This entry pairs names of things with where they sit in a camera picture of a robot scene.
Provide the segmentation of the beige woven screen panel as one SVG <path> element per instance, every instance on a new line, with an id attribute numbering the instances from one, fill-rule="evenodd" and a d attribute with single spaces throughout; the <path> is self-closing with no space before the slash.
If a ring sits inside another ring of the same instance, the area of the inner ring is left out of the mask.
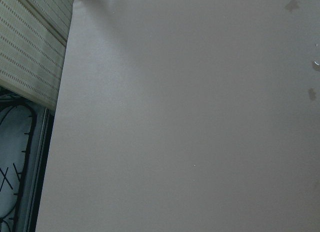
<path id="1" fill-rule="evenodd" d="M 56 109 L 73 3 L 0 0 L 1 87 Z"/>

